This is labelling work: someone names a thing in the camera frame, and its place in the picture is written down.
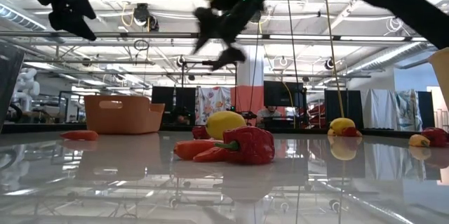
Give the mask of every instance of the glossy table surface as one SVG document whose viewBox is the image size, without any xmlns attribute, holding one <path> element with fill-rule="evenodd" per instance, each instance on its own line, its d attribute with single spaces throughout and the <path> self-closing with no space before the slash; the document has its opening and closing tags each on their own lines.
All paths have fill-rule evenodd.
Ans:
<svg viewBox="0 0 449 224">
<path fill-rule="evenodd" d="M 404 139 L 278 134 L 272 164 L 236 166 L 180 161 L 191 133 L 0 137 L 5 224 L 449 223 L 449 150 Z"/>
</svg>

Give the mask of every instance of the ceiling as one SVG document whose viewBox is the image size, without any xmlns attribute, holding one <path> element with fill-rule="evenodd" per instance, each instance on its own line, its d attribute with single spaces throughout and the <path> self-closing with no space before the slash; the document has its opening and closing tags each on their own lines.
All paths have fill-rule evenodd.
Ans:
<svg viewBox="0 0 449 224">
<path fill-rule="evenodd" d="M 130 22 L 132 8 L 137 3 L 148 3 L 150 13 L 157 18 L 160 25 L 160 32 L 198 32 L 196 20 L 192 16 L 192 11 L 200 6 L 207 6 L 206 0 L 89 0 L 93 9 L 98 15 L 95 20 L 86 22 L 94 32 L 146 32 L 141 27 Z M 445 0 L 428 0 L 441 7 L 442 11 L 449 11 Z M 293 34 L 295 35 L 328 35 L 328 21 L 326 15 L 325 0 L 267 0 L 266 7 L 268 14 L 261 19 L 260 32 L 262 34 L 291 34 L 289 7 L 292 19 Z M 36 0 L 0 0 L 1 4 L 8 4 L 14 11 L 17 11 L 45 26 L 51 31 L 47 20 L 47 15 L 51 10 L 47 6 L 41 6 Z M 393 19 L 389 11 L 372 7 L 360 0 L 329 0 L 329 15 L 333 35 L 337 36 L 358 36 L 367 37 L 404 37 L 419 36 L 411 28 L 404 25 L 400 20 Z M 257 24 L 250 23 L 247 26 L 245 34 L 256 34 Z M 9 20 L 0 18 L 0 30 L 8 31 L 29 31 Z M 91 58 L 92 60 L 114 60 L 117 63 L 129 60 L 145 61 L 149 60 L 155 65 L 132 65 L 122 64 L 110 66 L 92 64 L 84 67 L 80 64 L 55 63 L 53 67 L 61 70 L 70 68 L 73 71 L 107 71 L 110 69 L 121 71 L 136 72 L 136 77 L 145 78 L 147 84 L 173 85 L 180 83 L 179 76 L 167 77 L 164 72 L 180 72 L 176 65 L 176 60 L 183 55 L 188 60 L 214 60 L 222 51 L 223 46 L 220 42 L 213 42 L 206 45 L 198 55 L 191 55 L 193 50 L 193 40 L 186 39 L 147 39 L 151 46 L 147 50 L 137 51 L 133 48 L 134 39 L 126 41 L 117 39 L 98 39 L 99 45 L 89 46 L 87 41 L 81 39 L 66 39 L 68 44 L 73 42 L 78 46 L 61 46 L 58 55 L 64 55 L 61 58 L 56 57 L 56 46 L 52 41 L 33 38 L 15 38 L 19 42 L 26 42 L 28 46 L 33 46 L 36 50 L 44 54 L 45 59 L 61 60 L 79 60 L 82 58 Z M 330 74 L 324 67 L 324 62 L 331 56 L 331 47 L 328 41 L 299 41 L 293 47 L 288 40 L 261 42 L 263 46 L 260 49 L 264 52 L 264 71 L 266 73 L 282 74 L 294 71 L 293 58 L 296 58 L 298 74 Z M 244 46 L 255 45 L 254 41 L 244 43 Z M 335 59 L 339 61 L 338 70 L 344 70 L 355 66 L 358 62 L 366 60 L 377 52 L 386 48 L 399 47 L 405 42 L 385 42 L 380 44 L 367 40 L 364 42 L 335 42 Z M 234 72 L 234 66 L 217 71 L 221 76 L 201 77 L 201 73 L 207 73 L 208 68 L 197 65 L 196 69 L 189 69 L 190 72 L 198 73 L 195 81 L 186 81 L 188 84 L 233 84 L 234 77 L 224 76 L 224 73 Z M 160 72 L 161 75 L 144 76 L 138 72 Z M 87 77 L 86 74 L 75 75 L 77 79 Z M 114 82 L 111 75 L 96 75 L 102 81 L 108 84 Z M 284 81 L 294 81 L 294 78 L 284 78 Z M 322 78 L 312 78 L 312 81 L 318 83 Z"/>
</svg>

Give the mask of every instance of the orange carrot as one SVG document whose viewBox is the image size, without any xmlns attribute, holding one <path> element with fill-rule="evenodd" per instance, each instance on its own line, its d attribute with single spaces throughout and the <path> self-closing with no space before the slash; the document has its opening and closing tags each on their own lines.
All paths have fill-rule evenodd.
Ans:
<svg viewBox="0 0 449 224">
<path fill-rule="evenodd" d="M 215 140 L 183 140 L 175 144 L 173 152 L 184 160 L 192 160 L 197 154 L 215 147 Z"/>
<path fill-rule="evenodd" d="M 194 162 L 224 162 L 229 151 L 221 147 L 213 147 L 194 157 Z"/>
<path fill-rule="evenodd" d="M 68 140 L 97 140 L 98 134 L 92 130 L 68 131 L 60 134 L 62 138 Z"/>
</svg>

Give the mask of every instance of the red bell pepper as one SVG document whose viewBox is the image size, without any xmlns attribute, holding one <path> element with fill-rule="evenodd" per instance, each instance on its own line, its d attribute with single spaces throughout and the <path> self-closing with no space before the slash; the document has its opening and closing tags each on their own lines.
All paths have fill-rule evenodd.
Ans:
<svg viewBox="0 0 449 224">
<path fill-rule="evenodd" d="M 429 139 L 430 147 L 446 147 L 448 144 L 448 133 L 443 129 L 429 127 L 423 130 L 421 135 Z"/>
<path fill-rule="evenodd" d="M 361 137 L 362 134 L 355 127 L 347 127 L 342 130 L 344 137 Z"/>
<path fill-rule="evenodd" d="M 209 139 L 210 136 L 208 134 L 208 132 L 206 131 L 206 127 L 205 126 L 195 126 L 192 129 L 192 134 L 194 135 L 194 139 Z"/>
<path fill-rule="evenodd" d="M 273 135 L 254 126 L 243 126 L 223 133 L 223 142 L 215 146 L 229 150 L 228 162 L 268 164 L 274 158 Z"/>
</svg>

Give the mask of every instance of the carrot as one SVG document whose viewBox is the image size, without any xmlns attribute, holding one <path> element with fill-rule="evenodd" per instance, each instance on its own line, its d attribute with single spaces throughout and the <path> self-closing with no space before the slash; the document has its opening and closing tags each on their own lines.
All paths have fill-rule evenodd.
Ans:
<svg viewBox="0 0 449 224">
<path fill-rule="evenodd" d="M 192 160 L 197 154 L 215 147 L 215 140 L 183 140 L 177 142 L 173 152 L 184 160 Z"/>
<path fill-rule="evenodd" d="M 98 134 L 92 130 L 68 131 L 60 134 L 62 138 L 68 140 L 97 140 Z"/>
<path fill-rule="evenodd" d="M 96 151 L 97 150 L 97 141 L 65 140 L 61 143 L 61 146 L 65 147 L 66 149 L 69 149 L 69 150 Z"/>
<path fill-rule="evenodd" d="M 221 147 L 213 147 L 194 157 L 194 162 L 224 162 L 228 157 L 228 150 Z"/>
</svg>

